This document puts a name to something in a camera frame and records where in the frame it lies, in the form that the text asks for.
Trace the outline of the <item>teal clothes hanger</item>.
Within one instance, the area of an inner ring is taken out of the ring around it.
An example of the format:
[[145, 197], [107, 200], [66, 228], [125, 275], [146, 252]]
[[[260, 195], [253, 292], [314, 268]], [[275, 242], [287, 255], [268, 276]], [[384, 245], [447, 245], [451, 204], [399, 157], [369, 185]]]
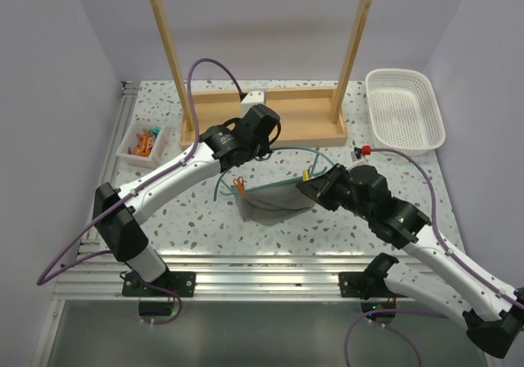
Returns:
[[241, 179], [246, 192], [296, 184], [303, 174], [314, 177], [321, 175], [334, 161], [319, 148], [280, 147], [272, 154], [256, 157], [247, 165], [222, 173], [215, 184], [213, 201], [220, 197], [235, 197], [240, 194], [237, 179]]

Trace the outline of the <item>grey underwear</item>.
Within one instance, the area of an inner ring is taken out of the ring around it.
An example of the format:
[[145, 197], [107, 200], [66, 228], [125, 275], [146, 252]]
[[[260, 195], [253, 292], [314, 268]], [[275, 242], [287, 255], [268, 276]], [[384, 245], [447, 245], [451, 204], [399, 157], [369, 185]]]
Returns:
[[235, 201], [244, 222], [273, 226], [303, 214], [315, 206], [295, 184], [270, 186], [236, 195]]

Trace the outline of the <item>orange clothespin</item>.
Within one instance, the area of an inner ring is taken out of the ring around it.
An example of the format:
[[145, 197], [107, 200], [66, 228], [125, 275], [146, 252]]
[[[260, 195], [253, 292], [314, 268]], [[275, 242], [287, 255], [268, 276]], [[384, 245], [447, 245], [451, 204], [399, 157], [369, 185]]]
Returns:
[[241, 197], [244, 197], [246, 195], [245, 180], [243, 177], [239, 176], [234, 178], [233, 185]]

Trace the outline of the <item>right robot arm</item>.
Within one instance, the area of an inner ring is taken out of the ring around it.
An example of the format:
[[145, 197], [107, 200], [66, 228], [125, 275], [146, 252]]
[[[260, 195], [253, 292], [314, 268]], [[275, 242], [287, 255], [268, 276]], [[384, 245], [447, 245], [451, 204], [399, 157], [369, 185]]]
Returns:
[[523, 291], [481, 268], [452, 247], [434, 220], [415, 205], [393, 197], [386, 178], [370, 165], [333, 166], [297, 184], [297, 189], [329, 211], [346, 209], [365, 220], [383, 242], [416, 258], [438, 279], [381, 253], [362, 274], [339, 276], [341, 295], [368, 300], [391, 294], [412, 298], [465, 330], [485, 353], [503, 359], [523, 328]]

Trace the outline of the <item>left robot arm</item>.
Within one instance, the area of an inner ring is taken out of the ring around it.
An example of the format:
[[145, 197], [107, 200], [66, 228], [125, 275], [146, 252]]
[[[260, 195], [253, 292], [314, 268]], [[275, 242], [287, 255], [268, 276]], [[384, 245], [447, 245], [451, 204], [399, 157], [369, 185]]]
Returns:
[[269, 154], [281, 129], [279, 115], [256, 104], [240, 118], [209, 127], [189, 149], [140, 179], [118, 188], [99, 186], [94, 226], [113, 257], [136, 272], [151, 295], [165, 293], [169, 269], [142, 224], [192, 186]]

